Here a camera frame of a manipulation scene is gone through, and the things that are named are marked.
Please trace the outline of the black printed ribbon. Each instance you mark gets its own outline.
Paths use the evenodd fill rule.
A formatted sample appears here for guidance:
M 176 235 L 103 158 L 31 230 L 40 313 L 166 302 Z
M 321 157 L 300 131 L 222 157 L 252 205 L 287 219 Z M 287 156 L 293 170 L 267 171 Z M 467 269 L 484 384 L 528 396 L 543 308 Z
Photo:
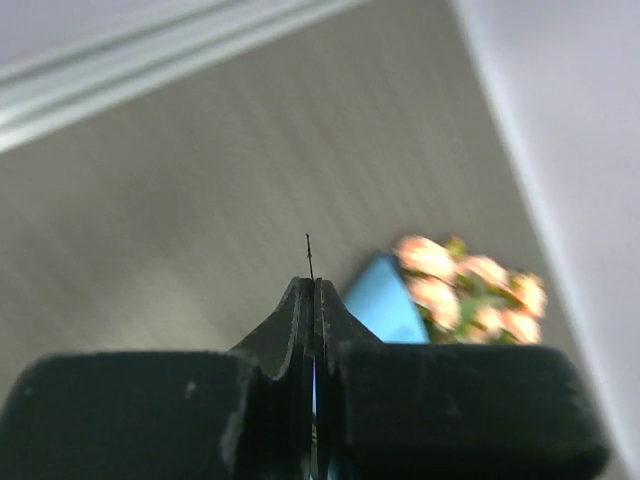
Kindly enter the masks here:
M 308 261 L 308 267 L 309 267 L 309 277 L 311 280 L 315 281 L 315 274 L 314 274 L 314 267 L 313 267 L 313 260 L 312 260 L 312 248 L 311 248 L 311 239 L 310 239 L 310 234 L 309 233 L 305 233 L 305 239 L 306 239 L 306 258 Z

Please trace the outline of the large blue wrapping paper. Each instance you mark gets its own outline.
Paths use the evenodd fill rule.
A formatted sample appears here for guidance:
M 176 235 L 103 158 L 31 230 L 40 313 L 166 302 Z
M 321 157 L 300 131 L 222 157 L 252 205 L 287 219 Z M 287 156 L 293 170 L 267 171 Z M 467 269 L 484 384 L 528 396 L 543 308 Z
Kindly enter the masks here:
M 383 342 L 429 343 L 393 255 L 376 255 L 342 299 L 349 312 Z

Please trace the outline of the peach fake rose stem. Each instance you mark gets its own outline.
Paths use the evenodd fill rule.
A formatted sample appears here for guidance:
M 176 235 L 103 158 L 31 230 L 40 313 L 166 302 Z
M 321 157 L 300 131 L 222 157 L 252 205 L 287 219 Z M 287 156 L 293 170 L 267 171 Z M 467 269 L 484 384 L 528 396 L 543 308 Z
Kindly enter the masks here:
M 509 270 L 483 255 L 465 257 L 457 266 L 463 288 L 462 338 L 476 344 L 537 344 L 547 295 L 542 280 Z
M 436 278 L 412 278 L 407 283 L 410 299 L 435 344 L 471 343 L 471 326 L 480 299 L 460 297 L 455 289 Z
M 424 236 L 407 235 L 393 248 L 403 280 L 436 280 L 449 287 L 455 283 L 456 264 L 449 251 Z

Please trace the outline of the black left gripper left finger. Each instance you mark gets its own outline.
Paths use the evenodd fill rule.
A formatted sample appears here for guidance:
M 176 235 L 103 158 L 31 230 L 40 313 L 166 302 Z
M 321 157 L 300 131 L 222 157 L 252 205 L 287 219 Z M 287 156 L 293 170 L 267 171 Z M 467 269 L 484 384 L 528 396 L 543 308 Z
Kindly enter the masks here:
M 44 356 L 1 410 L 5 479 L 305 479 L 314 284 L 228 351 Z

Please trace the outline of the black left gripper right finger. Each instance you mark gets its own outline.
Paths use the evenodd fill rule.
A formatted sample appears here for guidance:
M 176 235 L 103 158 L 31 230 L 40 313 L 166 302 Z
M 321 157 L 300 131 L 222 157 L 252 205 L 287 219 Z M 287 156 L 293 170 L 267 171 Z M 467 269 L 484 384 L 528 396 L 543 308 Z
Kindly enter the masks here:
M 611 455 L 575 366 L 545 346 L 379 341 L 314 285 L 322 479 L 594 479 Z

